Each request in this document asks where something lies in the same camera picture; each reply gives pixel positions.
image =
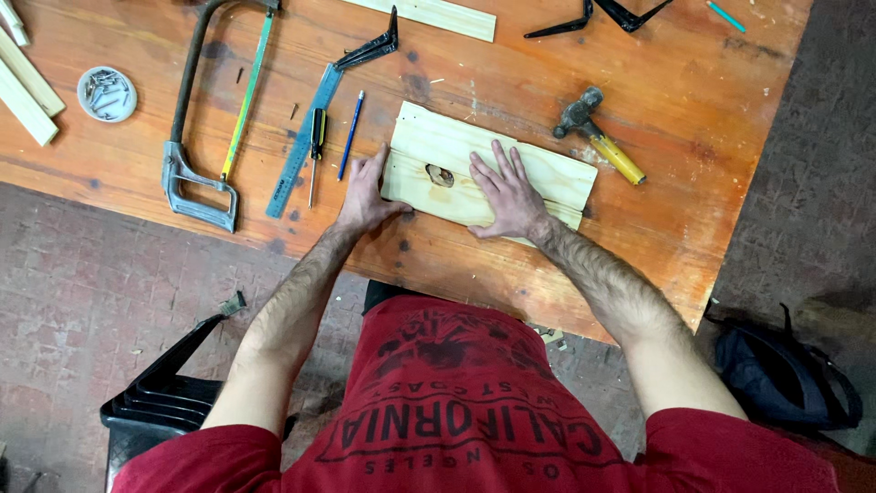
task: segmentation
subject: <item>wooden workbench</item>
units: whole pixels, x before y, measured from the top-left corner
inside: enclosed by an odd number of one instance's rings
[[[522,34],[581,14],[580,2],[458,3],[498,16],[494,43],[399,19],[395,54],[348,71],[328,109],[315,206],[295,189],[281,220],[265,215],[294,131],[329,61],[384,32],[389,16],[339,0],[283,2],[274,23],[249,130],[230,182],[241,194],[238,233],[172,214],[159,178],[182,69],[199,7],[143,0],[20,0],[25,49],[67,109],[58,137],[40,148],[0,108],[0,179],[104,209],[275,253],[301,257],[336,217],[347,182],[337,168],[360,89],[367,96],[354,155],[392,136],[403,100],[591,162],[599,175],[580,231],[627,259],[697,326],[721,266],[795,58],[810,0],[724,0],[743,34],[699,0],[675,0],[634,34],[596,7],[579,32]],[[634,12],[652,3],[628,0]],[[227,153],[264,19],[220,10],[208,31],[184,143],[197,170],[216,178]],[[87,69],[127,74],[137,111],[119,124],[79,107]],[[238,70],[244,77],[236,83]],[[553,139],[560,111],[589,85],[605,100],[595,120],[647,173],[633,187],[584,140]],[[290,121],[293,104],[299,111]],[[309,179],[309,168],[302,172]],[[417,212],[365,237],[353,272],[424,293],[496,307],[536,324],[610,340],[572,284],[536,250],[475,239],[464,227]]]

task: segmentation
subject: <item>black plastic chair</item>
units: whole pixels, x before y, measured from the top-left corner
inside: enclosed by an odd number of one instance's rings
[[[215,315],[162,354],[122,393],[101,406],[101,422],[109,428],[105,490],[122,466],[159,443],[194,432],[213,409],[223,382],[176,375],[213,329],[227,317]],[[286,420],[283,439],[295,416]]]

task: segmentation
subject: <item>pencil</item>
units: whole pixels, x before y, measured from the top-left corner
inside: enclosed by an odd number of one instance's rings
[[[739,29],[741,32],[745,32],[745,26],[741,25],[739,23],[739,21],[737,21],[735,18],[730,17],[730,14],[725,12],[724,9],[722,9],[721,7],[718,7],[717,5],[712,3],[711,0],[706,0],[706,5],[709,5],[709,7],[711,7],[712,10],[717,12],[717,15],[723,17],[724,20],[726,20],[727,22],[732,24],[733,27]]]
[[[356,123],[359,121],[359,111],[362,110],[362,100],[365,99],[365,91],[359,91],[359,100],[356,102],[356,111],[353,112],[353,121],[350,123],[350,136],[347,137],[347,146],[343,149],[341,169],[337,171],[337,181],[343,178],[343,169],[347,167],[347,158],[350,157],[350,145],[353,143],[353,132],[356,131]]]

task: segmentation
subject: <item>black and yellow screwdriver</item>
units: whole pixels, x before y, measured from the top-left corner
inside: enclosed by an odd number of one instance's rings
[[[326,136],[326,111],[323,108],[314,108],[314,124],[310,133],[310,159],[314,160],[314,167],[310,170],[310,198],[307,200],[307,208],[314,208],[314,183],[316,182],[316,161],[322,159],[322,142]]]

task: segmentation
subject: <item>man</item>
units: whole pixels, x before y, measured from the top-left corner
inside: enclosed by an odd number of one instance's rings
[[[496,221],[480,239],[532,241],[618,342],[647,419],[637,464],[554,378],[532,329],[494,310],[396,296],[371,308],[336,419],[285,473],[293,381],[341,266],[366,232],[411,207],[381,200],[388,146],[352,162],[337,221],[241,342],[199,432],[131,460],[115,491],[836,491],[831,466],[749,423],[661,292],[550,216],[515,148],[501,173],[471,155]]]

